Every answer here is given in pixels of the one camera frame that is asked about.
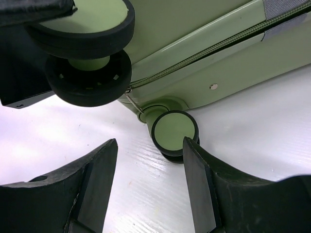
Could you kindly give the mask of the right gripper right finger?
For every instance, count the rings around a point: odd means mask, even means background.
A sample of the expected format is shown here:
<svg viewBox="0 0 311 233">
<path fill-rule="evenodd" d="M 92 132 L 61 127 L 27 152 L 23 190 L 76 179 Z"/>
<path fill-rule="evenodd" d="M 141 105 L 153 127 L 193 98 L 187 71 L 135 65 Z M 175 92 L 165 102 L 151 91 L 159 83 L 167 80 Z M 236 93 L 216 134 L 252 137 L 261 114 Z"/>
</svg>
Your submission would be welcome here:
<svg viewBox="0 0 311 233">
<path fill-rule="evenodd" d="M 311 178 L 261 179 L 211 155 L 186 137 L 185 174 L 197 233 L 308 233 Z"/>
</svg>

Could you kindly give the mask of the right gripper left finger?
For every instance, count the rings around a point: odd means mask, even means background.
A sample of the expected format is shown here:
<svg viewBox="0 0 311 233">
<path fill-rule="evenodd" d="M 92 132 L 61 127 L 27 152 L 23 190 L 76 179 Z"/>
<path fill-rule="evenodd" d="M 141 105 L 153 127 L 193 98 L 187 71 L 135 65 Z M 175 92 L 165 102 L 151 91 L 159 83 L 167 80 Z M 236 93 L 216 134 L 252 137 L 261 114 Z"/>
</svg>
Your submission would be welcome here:
<svg viewBox="0 0 311 233">
<path fill-rule="evenodd" d="M 2 185 L 1 232 L 102 232 L 117 155 L 117 141 L 110 139 L 52 172 Z"/>
</svg>

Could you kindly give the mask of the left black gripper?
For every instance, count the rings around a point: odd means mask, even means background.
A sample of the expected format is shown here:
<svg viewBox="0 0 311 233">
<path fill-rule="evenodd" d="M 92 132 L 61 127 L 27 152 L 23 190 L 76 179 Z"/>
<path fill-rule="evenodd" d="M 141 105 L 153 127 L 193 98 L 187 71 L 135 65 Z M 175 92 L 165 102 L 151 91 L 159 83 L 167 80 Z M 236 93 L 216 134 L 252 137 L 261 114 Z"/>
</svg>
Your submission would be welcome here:
<svg viewBox="0 0 311 233">
<path fill-rule="evenodd" d="M 21 109 L 52 95 L 44 66 L 48 55 L 26 32 L 35 23 L 71 16 L 72 0 L 0 2 L 0 103 Z"/>
</svg>

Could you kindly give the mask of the green hard-shell suitcase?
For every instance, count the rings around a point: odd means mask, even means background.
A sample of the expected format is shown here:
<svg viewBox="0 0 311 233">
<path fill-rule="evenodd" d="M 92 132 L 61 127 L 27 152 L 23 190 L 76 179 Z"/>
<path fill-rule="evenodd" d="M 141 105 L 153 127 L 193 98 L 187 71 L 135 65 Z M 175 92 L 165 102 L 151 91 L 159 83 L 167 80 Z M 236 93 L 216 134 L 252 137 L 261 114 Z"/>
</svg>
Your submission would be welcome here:
<svg viewBox="0 0 311 233">
<path fill-rule="evenodd" d="M 182 162 L 187 113 L 308 65 L 308 0 L 77 0 L 26 26 L 52 91 L 81 107 L 121 102 L 156 148 Z"/>
</svg>

